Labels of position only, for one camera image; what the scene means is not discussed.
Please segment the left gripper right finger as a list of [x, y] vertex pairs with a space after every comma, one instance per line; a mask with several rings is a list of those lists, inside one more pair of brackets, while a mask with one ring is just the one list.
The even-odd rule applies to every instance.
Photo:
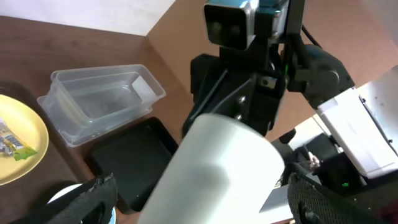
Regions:
[[384, 223], [299, 173], [289, 177], [287, 198], [296, 223]]

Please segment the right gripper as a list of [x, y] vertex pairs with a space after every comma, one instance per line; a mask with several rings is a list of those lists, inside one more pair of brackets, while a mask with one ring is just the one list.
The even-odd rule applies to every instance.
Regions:
[[220, 114], [266, 136], [274, 127], [287, 77], [278, 44], [255, 40], [246, 50], [221, 48], [190, 62], [193, 108], [182, 126], [186, 135], [202, 114]]

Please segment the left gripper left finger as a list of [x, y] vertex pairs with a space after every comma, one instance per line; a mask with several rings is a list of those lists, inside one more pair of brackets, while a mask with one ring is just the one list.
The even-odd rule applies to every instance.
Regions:
[[118, 200], [118, 187], [112, 173], [101, 174], [78, 189], [72, 203], [55, 202], [12, 222], [12, 224], [44, 223], [107, 224]]

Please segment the light blue bowl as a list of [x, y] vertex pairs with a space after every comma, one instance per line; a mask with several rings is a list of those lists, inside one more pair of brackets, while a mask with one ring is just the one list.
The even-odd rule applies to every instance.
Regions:
[[[80, 192], [78, 189], [82, 185], [83, 184], [71, 184], [62, 188], [55, 195], [53, 195], [47, 203], [53, 204], [58, 201], [72, 203], [78, 197], [78, 193]], [[113, 207], [111, 210], [111, 217], [108, 221], [108, 224], [117, 224], [117, 222], [116, 207]]]

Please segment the green snack wrapper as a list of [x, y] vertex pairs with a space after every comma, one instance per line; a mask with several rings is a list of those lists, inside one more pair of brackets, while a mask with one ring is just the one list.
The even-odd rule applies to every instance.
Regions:
[[1, 119], [1, 153], [11, 156], [15, 161], [25, 160], [36, 155], [36, 151], [14, 134]]

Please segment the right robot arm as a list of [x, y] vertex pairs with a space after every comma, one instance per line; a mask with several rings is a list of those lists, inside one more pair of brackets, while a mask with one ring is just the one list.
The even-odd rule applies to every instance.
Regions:
[[191, 62], [194, 106], [183, 141], [139, 223], [259, 223], [281, 177], [297, 223], [379, 219], [285, 164], [266, 139], [284, 93], [299, 92], [368, 179], [397, 170], [397, 153], [345, 66], [317, 43], [304, 44], [303, 1], [207, 1], [206, 31], [219, 56]]

